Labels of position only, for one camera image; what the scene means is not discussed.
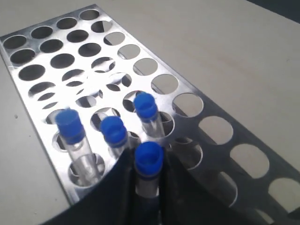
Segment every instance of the white table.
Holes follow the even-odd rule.
[[[0,3],[0,35],[88,3],[300,170],[297,23],[245,0],[10,0]],[[41,223],[68,203],[3,61],[0,70],[1,224]]]

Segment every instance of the blue tube cap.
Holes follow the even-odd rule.
[[[85,137],[85,131],[76,110],[62,110],[56,115],[55,122],[60,135],[66,140],[67,144],[78,143]]]
[[[144,142],[135,150],[135,168],[146,176],[154,176],[163,165],[164,151],[156,142]]]
[[[151,94],[142,92],[138,94],[133,104],[137,115],[141,120],[148,120],[156,115],[158,112],[158,107],[155,103],[155,99]]]
[[[105,141],[109,145],[116,145],[118,143],[123,145],[123,141],[126,141],[127,130],[119,116],[105,117],[100,123],[99,130],[102,132]]]

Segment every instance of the metal plate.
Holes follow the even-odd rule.
[[[279,224],[299,224],[268,192],[279,178],[299,182],[298,171],[96,5],[2,36],[0,41],[2,57],[71,203],[92,187],[79,186],[69,169],[70,158],[53,124],[55,113],[67,107],[79,112],[105,175],[115,160],[95,124],[105,115],[120,115],[133,139],[138,135],[142,142],[154,140],[143,132],[132,106],[135,95],[145,91],[156,98],[167,133],[154,141],[170,144],[209,191],[237,210],[258,209]],[[170,75],[178,84],[168,94],[163,92],[169,82],[151,85],[160,75]],[[210,129],[216,126],[220,132],[217,124],[225,124],[227,131],[214,138]],[[248,165],[236,163],[234,152],[245,146],[256,147],[249,151],[265,157],[263,174],[246,172]]]

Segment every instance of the blue cap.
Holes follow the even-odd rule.
[[[60,135],[66,140],[67,144],[78,143],[85,137],[85,131],[76,110],[66,109],[60,111],[55,117],[55,122]]]
[[[156,142],[144,142],[135,150],[135,168],[146,176],[156,175],[163,165],[164,151]]]
[[[146,92],[138,94],[135,97],[133,104],[135,106],[136,113],[141,120],[148,120],[152,118],[158,111],[154,97]]]
[[[104,138],[108,144],[118,144],[121,141],[127,141],[127,130],[124,127],[124,123],[119,116],[107,116],[100,123],[99,130],[104,135]]]

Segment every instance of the test tube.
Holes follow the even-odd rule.
[[[76,110],[66,109],[55,117],[61,140],[83,186],[96,184],[101,175]]]
[[[164,152],[156,142],[144,142],[135,150],[136,193],[144,198],[155,198],[159,194],[159,174]]]
[[[133,103],[145,133],[154,138],[164,137],[164,127],[154,97],[142,92],[135,97]]]
[[[99,130],[109,145],[111,156],[115,159],[119,158],[125,149],[132,148],[128,139],[127,130],[119,116],[105,117],[100,123]]]

